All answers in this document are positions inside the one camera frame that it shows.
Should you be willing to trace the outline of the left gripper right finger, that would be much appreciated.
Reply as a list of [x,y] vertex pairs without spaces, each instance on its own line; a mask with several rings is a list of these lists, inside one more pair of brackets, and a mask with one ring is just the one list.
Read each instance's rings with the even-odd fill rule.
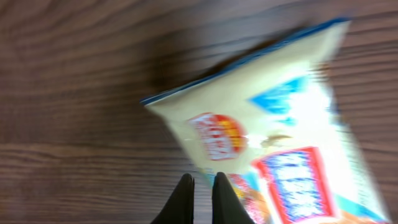
[[254,224],[223,172],[216,174],[213,183],[212,224]]

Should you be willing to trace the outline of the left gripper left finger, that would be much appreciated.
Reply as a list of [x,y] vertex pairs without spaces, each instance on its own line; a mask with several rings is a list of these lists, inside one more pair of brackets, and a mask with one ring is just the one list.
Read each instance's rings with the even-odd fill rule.
[[150,224],[193,224],[195,179],[182,175],[160,213]]

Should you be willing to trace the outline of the yellow snack bag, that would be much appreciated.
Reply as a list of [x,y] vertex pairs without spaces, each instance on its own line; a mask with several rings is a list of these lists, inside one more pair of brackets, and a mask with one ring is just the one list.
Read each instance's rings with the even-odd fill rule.
[[210,182],[226,174],[255,223],[391,222],[328,82],[350,21],[302,29],[143,100]]

